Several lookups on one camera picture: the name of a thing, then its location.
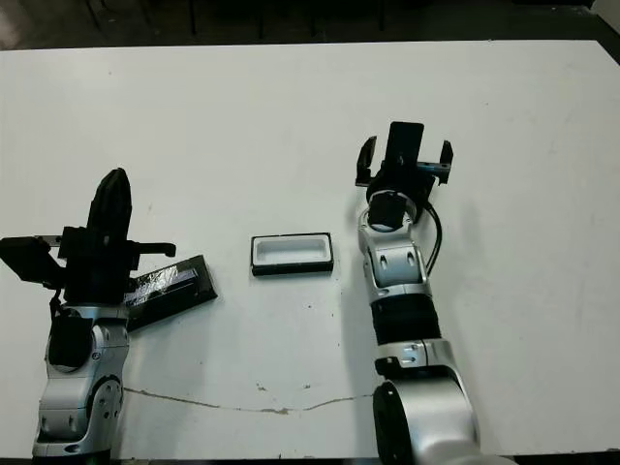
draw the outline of white wall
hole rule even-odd
[[[592,10],[620,33],[620,0],[597,0]]]

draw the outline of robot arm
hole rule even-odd
[[[99,185],[86,228],[0,240],[0,259],[19,278],[56,291],[49,303],[47,385],[39,405],[35,463],[109,463],[129,351],[123,301],[133,286],[130,271],[138,268],[140,254],[175,253],[172,244],[127,240],[131,212],[129,180],[117,169]],[[51,247],[60,247],[65,267],[48,253]]]
[[[375,177],[375,138],[357,161],[356,185],[367,187],[369,204],[359,217],[358,243],[379,344],[375,367],[386,378],[373,395],[379,455],[386,465],[512,463],[481,454],[476,416],[439,328],[428,275],[441,223],[428,196],[435,178],[448,182],[452,150],[446,141],[439,164],[418,162],[422,132],[421,124],[392,123]],[[423,210],[438,231],[428,264],[413,237]]]

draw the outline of black rectangular object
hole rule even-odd
[[[144,274],[136,281],[136,290],[125,296],[129,331],[217,297],[202,255]]]

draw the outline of table surface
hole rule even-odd
[[[354,179],[394,120],[426,125],[421,159],[454,147],[431,281],[482,448],[620,447],[620,68],[598,44],[3,52],[0,117],[0,235],[84,225],[123,167],[130,237],[204,254],[220,294],[133,334],[117,456],[376,455]],[[312,232],[331,275],[251,275],[251,236]],[[0,266],[2,456],[30,454],[49,298]]]

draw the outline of small rectangular box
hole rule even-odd
[[[125,294],[129,331],[217,297],[202,255],[144,274],[136,281],[136,290]]]
[[[329,232],[252,237],[254,276],[333,270]]]

